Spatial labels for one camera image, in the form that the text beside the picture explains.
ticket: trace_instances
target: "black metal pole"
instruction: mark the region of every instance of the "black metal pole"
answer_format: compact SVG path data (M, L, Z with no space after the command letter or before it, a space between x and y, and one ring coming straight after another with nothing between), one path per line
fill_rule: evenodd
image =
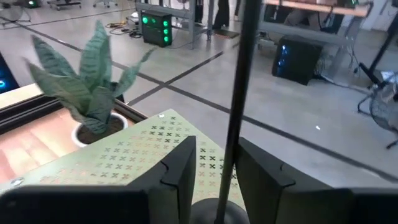
M256 44L257 28L262 0L246 1L243 15L241 41L239 43L238 62L234 81L234 90L229 117L228 136L224 155L223 174L221 176L220 196L215 224L224 224L229 186L234 164L234 152L238 147L241 131L244 103L248 92L249 75L252 64L254 46Z

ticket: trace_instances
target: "black frame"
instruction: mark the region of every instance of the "black frame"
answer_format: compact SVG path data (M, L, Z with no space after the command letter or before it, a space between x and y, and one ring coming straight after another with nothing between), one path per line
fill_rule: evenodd
M0 134L12 131L62 108L63 106L58 99L44 94L7 106L0 110ZM145 115L125 105L120 100L116 100L114 109L135 123L147 119Z

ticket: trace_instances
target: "wooden surface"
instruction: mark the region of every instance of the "wooden surface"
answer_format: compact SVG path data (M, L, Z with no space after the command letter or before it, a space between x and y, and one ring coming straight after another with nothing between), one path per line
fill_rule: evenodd
M34 96L42 94L42 91L37 87L36 84L30 84L27 86L20 87L16 90L11 90L7 93L0 94L0 109L7 106L19 103L22 100L27 100Z
M264 0L264 4L271 4L278 6L279 0ZM283 0L282 6L292 7L296 9L305 9L317 12L330 12L330 6L322 6L316 4L302 3L302 2L292 2ZM343 8L343 7L334 7L333 13L342 14L342 15L351 15L358 17L366 17L368 16L370 6L356 6L355 9Z
M77 125L68 110L60 109L0 135L0 183L78 150L70 137Z

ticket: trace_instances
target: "fan guard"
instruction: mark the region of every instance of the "fan guard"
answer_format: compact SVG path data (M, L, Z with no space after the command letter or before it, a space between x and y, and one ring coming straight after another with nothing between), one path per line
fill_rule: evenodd
M381 128L389 131L398 130L398 76L391 75L386 85L376 90L369 104L373 120Z

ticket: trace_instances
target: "computer tower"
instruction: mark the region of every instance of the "computer tower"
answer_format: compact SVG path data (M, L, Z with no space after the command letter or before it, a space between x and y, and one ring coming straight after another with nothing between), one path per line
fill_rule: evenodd
M272 74L307 85L313 77L323 43L286 35L279 40Z
M0 53L0 93L5 93L17 88L19 88L19 85Z
M143 11L141 14L142 38L145 43L166 47L172 44L172 15L163 12Z

